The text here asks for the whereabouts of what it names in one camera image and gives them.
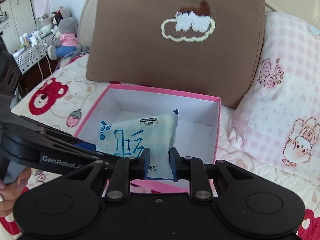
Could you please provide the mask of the person's left hand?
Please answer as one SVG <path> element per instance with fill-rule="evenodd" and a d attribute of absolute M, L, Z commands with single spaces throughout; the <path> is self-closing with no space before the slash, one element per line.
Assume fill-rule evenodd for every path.
<path fill-rule="evenodd" d="M 5 183 L 1 180 L 1 217 L 7 217 L 12 213 L 14 204 L 17 198 L 21 195 L 23 189 L 28 184 L 30 177 L 31 168 L 27 167 L 23 170 L 23 172 L 20 173 L 14 183 L 5 185 Z"/>

